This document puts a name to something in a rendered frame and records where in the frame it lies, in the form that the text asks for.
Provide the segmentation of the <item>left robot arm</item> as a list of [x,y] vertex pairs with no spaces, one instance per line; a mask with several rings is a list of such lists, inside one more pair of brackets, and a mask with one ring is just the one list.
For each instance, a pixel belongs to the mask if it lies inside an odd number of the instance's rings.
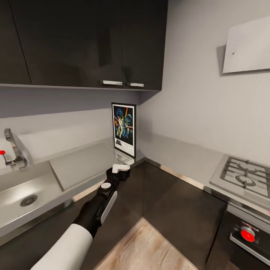
[[96,196],[83,205],[79,216],[31,270],[80,270],[98,227],[102,226],[116,201],[120,181],[130,177],[130,166],[113,164],[106,175]]

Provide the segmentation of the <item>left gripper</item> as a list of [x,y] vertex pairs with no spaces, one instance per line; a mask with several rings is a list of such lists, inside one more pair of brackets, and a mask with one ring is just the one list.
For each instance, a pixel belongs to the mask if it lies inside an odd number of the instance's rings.
[[114,177],[118,180],[118,183],[120,183],[120,181],[126,181],[127,178],[130,177],[130,169],[127,171],[119,171],[118,173],[112,173],[112,171],[112,167],[106,171],[107,179]]

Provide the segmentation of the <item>poster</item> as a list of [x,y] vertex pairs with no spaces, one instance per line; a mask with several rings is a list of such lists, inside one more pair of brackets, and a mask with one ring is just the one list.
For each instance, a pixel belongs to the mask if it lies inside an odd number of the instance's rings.
[[114,147],[136,158],[136,104],[111,103]]

